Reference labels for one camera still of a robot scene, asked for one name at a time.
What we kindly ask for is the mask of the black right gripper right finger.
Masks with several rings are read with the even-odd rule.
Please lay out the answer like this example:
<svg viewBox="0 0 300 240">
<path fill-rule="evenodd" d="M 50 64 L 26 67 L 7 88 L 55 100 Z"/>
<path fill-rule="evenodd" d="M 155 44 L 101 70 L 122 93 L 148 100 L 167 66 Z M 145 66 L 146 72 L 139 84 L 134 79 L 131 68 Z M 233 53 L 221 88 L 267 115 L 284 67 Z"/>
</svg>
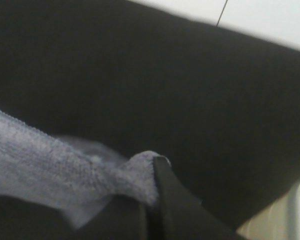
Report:
<svg viewBox="0 0 300 240">
<path fill-rule="evenodd" d="M 244 239 L 201 206 L 201 201 L 179 181 L 165 157 L 155 157 L 153 169 L 159 192 L 160 240 Z"/>
</svg>

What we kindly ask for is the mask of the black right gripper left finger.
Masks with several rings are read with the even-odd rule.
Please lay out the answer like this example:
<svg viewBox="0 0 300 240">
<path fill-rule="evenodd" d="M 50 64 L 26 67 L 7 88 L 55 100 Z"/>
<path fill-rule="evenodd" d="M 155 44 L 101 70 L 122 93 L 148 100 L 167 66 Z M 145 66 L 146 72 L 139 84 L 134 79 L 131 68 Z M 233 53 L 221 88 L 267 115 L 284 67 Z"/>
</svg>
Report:
<svg viewBox="0 0 300 240">
<path fill-rule="evenodd" d="M 146 240 L 144 206 L 115 197 L 96 217 L 74 230 L 61 212 L 11 197 L 0 197 L 0 240 Z"/>
</svg>

